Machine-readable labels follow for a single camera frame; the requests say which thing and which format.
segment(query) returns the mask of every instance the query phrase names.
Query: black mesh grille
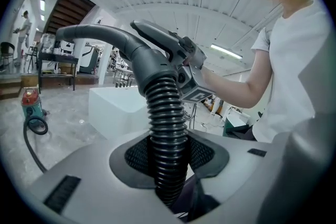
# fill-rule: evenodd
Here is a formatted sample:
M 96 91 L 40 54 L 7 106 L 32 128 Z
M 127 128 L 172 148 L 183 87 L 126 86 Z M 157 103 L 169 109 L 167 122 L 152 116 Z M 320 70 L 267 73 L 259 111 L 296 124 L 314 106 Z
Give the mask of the black mesh grille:
M 189 136 L 190 141 L 190 167 L 192 170 L 195 170 L 209 161 L 215 155 L 215 152 L 212 148 L 198 142 L 197 140 Z
M 150 175 L 148 170 L 147 138 L 129 148 L 125 153 L 125 160 L 135 170 Z

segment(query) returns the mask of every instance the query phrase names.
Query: chair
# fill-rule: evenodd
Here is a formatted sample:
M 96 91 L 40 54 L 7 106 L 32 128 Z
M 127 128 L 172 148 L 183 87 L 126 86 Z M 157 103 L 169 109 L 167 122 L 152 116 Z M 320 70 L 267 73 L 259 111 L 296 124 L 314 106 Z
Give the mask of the chair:
M 35 58 L 36 58 L 36 67 L 37 67 L 37 53 L 38 53 L 38 48 L 30 46 L 30 48 L 28 50 L 28 53 L 26 54 L 26 57 L 30 56 L 29 65 L 28 65 L 28 69 L 27 69 L 28 73 L 29 73 L 30 63 L 32 64 L 32 66 L 34 68 L 33 56 L 35 56 Z
M 1 42 L 0 44 L 1 50 L 1 58 L 0 61 L 4 61 L 4 66 L 9 66 L 9 59 L 12 58 L 12 69 L 14 70 L 14 51 L 15 46 L 9 42 Z

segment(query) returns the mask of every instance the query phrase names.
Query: concrete floor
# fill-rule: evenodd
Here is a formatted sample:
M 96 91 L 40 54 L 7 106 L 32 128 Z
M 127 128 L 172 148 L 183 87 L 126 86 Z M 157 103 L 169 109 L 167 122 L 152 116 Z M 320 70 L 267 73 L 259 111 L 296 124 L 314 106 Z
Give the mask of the concrete floor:
M 44 136 L 38 136 L 28 131 L 28 138 L 47 169 L 76 149 L 105 139 L 88 122 L 89 89 L 93 87 L 98 86 L 78 85 L 75 91 L 72 91 L 72 87 L 69 86 L 43 89 L 40 96 L 43 109 L 50 112 L 47 119 L 49 132 Z M 189 114 L 192 106 L 193 104 L 185 104 Z M 23 122 L 20 98 L 0 101 L 2 161 L 12 171 L 13 180 L 27 187 L 41 175 L 41 171 L 24 142 Z M 194 129 L 222 135 L 223 125 L 224 122 L 220 122 L 218 115 L 210 115 L 203 104 L 197 105 Z

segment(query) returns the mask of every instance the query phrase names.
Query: ceiling light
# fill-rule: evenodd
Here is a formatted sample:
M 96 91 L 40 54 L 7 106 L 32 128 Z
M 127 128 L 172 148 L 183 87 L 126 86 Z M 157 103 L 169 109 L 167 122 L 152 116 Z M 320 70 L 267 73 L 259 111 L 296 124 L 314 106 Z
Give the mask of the ceiling light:
M 227 50 L 227 49 L 223 49 L 223 48 L 221 48 L 221 47 L 219 47 L 219 46 L 217 46 L 217 45 L 214 45 L 214 44 L 211 45 L 211 48 L 216 49 L 216 50 L 220 50 L 220 51 L 222 51 L 222 52 L 224 52 L 224 53 L 226 53 L 226 54 L 229 54 L 229 55 L 231 55 L 232 57 L 235 57 L 235 58 L 237 58 L 237 59 L 241 59 L 241 58 L 242 58 L 241 55 L 236 54 L 236 53 L 234 53 L 233 51 L 230 51 L 230 50 Z
M 40 0 L 40 9 L 42 10 L 42 11 L 44 11 L 45 10 L 45 1 L 44 0 Z

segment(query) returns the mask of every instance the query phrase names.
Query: vacuum hose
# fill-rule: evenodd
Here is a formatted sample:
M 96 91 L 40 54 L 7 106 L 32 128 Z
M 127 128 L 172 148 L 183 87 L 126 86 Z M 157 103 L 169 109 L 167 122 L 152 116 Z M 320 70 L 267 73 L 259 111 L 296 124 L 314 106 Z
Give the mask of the vacuum hose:
M 40 121 L 41 123 L 43 123 L 43 125 L 45 126 L 45 129 L 43 131 L 38 131 L 36 130 L 33 125 L 31 124 L 31 121 Z M 37 135 L 44 135 L 48 132 L 48 124 L 46 123 L 46 121 L 44 119 L 42 119 L 41 117 L 38 116 L 27 116 L 24 124 L 23 124 L 23 137 L 25 139 L 27 148 L 31 154 L 31 156 L 33 157 L 36 165 L 38 166 L 38 168 L 42 171 L 42 173 L 45 173 L 47 170 L 47 168 L 41 163 L 41 161 L 39 160 L 39 158 L 37 157 L 36 153 L 34 152 L 33 148 L 31 147 L 29 140 L 28 140 L 28 136 L 27 136 L 27 129 L 28 127 Z
M 171 77 L 161 77 L 145 90 L 150 114 L 150 141 L 156 194 L 169 207 L 179 197 L 187 173 L 187 132 L 183 107 Z

